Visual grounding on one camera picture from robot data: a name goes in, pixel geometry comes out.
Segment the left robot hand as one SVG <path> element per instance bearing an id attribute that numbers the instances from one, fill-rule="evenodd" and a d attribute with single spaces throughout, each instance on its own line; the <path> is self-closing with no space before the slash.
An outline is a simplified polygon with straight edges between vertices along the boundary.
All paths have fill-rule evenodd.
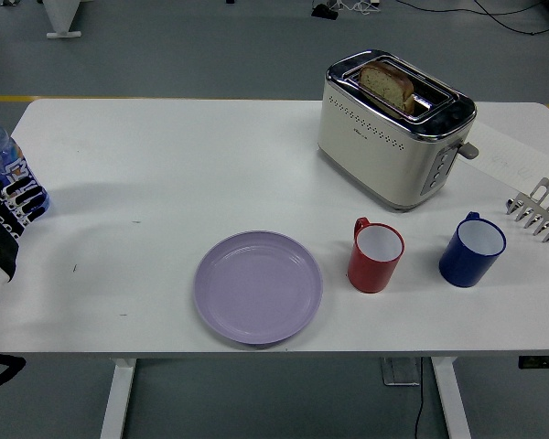
<path id="1" fill-rule="evenodd" d="M 47 204 L 47 192 L 32 177 L 0 183 L 0 290 L 15 274 L 20 238 L 46 213 Z"/>

